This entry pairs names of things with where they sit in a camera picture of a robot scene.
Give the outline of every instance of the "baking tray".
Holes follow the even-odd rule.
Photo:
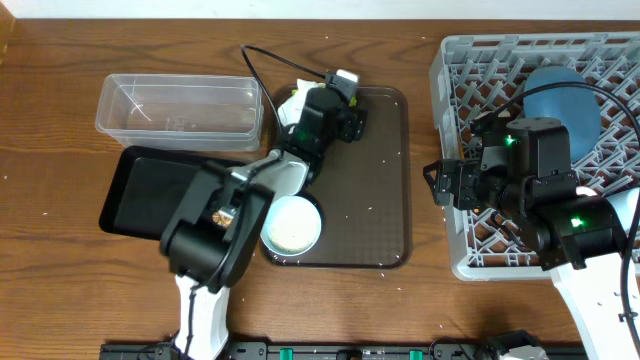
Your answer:
[[[280,93],[281,103],[293,87]],[[407,102],[398,90],[361,87],[358,104],[368,111],[362,139],[335,141],[305,196],[323,216],[318,242],[299,256],[264,256],[281,266],[395,268],[411,253]]]

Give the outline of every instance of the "dish rack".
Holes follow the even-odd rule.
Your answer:
[[[550,65],[574,69],[640,116],[640,32],[450,36],[442,41],[429,73],[443,159],[478,158],[481,144],[471,137],[472,120],[523,92],[529,74]],[[573,169],[582,185],[608,196],[640,180],[640,151],[622,111],[604,96],[595,96],[602,118],[600,138]],[[549,278],[534,252],[518,249],[498,231],[491,211],[444,207],[453,273],[466,281]],[[639,257],[640,250],[634,250],[636,263]]]

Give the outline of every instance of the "wooden table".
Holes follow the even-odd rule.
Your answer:
[[[550,281],[469,283],[450,270],[422,166],[440,157],[428,69],[452,34],[638,30],[628,22],[18,20],[0,68],[0,358],[96,359],[100,344],[178,329],[178,290],[153,241],[98,215],[122,147],[94,128],[111,73],[249,75],[251,43],[404,93],[413,255],[385,272],[275,267],[256,255],[233,288],[232,332],[273,341],[428,343],[526,329],[575,342]],[[255,58],[275,91],[301,75]]]

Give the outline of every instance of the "blue object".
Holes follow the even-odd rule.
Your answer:
[[[547,66],[534,70],[525,91],[542,85],[566,81],[585,82],[575,70],[564,66]],[[593,91],[579,88],[546,90],[524,98],[528,118],[550,117],[560,120],[569,131],[571,162],[587,155],[600,136],[600,107]]]

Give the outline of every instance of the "white dish rack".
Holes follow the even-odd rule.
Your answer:
[[[529,74],[549,65],[576,70],[640,116],[640,32],[450,36],[442,41],[429,73],[443,158],[479,157],[480,144],[471,138],[470,122],[524,91]],[[601,135],[594,150],[573,168],[583,185],[611,195],[640,180],[640,151],[624,114],[596,96]],[[451,269],[458,278],[549,278],[537,265],[535,253],[519,250],[492,225],[491,211],[476,214],[445,206],[444,212]],[[640,250],[635,250],[634,261],[639,257]]]

